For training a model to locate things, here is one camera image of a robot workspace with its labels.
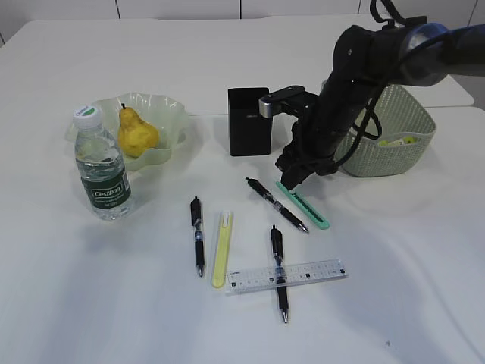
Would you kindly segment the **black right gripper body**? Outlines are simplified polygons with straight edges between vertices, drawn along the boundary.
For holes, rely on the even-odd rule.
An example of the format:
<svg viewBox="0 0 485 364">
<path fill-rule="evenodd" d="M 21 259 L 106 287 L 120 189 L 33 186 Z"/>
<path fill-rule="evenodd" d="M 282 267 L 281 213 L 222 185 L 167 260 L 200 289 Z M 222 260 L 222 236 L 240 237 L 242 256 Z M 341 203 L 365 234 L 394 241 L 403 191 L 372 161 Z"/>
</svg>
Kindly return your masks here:
<svg viewBox="0 0 485 364">
<path fill-rule="evenodd" d="M 340 166 L 334 156 L 355 119 L 376 92 L 388 85 L 384 79 L 399 60 L 408 29 L 379 31 L 360 26 L 348 28 L 333 50 L 333 70 L 316 104 L 292 127 L 293 139 L 276 162 L 314 163 L 320 176 L 333 174 Z"/>
</svg>

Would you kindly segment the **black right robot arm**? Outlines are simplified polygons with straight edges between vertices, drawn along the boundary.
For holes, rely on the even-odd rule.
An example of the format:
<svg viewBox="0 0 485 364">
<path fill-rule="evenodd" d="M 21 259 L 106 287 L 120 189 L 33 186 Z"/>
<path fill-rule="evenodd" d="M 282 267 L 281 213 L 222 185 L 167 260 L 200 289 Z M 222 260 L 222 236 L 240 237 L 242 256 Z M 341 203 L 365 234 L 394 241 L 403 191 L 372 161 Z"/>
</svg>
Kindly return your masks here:
<svg viewBox="0 0 485 364">
<path fill-rule="evenodd" d="M 333 174 L 368 136 L 365 128 L 389 85 L 432 86 L 446 75 L 484 75 L 484 27 L 441 24 L 347 29 L 319 95 L 301 107 L 293 139 L 276 162 L 288 190 L 311 174 Z"/>
</svg>

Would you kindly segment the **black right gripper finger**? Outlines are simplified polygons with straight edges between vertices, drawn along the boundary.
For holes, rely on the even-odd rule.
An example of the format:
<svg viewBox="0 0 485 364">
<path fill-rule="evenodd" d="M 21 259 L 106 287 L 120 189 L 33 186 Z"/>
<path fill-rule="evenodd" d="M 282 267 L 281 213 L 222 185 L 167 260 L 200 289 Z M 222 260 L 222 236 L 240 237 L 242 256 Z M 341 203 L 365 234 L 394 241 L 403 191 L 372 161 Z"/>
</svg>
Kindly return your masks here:
<svg viewBox="0 0 485 364">
<path fill-rule="evenodd" d="M 314 163 L 295 162 L 280 163 L 282 172 L 280 182 L 288 190 L 292 190 L 300 185 L 306 178 L 314 173 Z"/>
</svg>

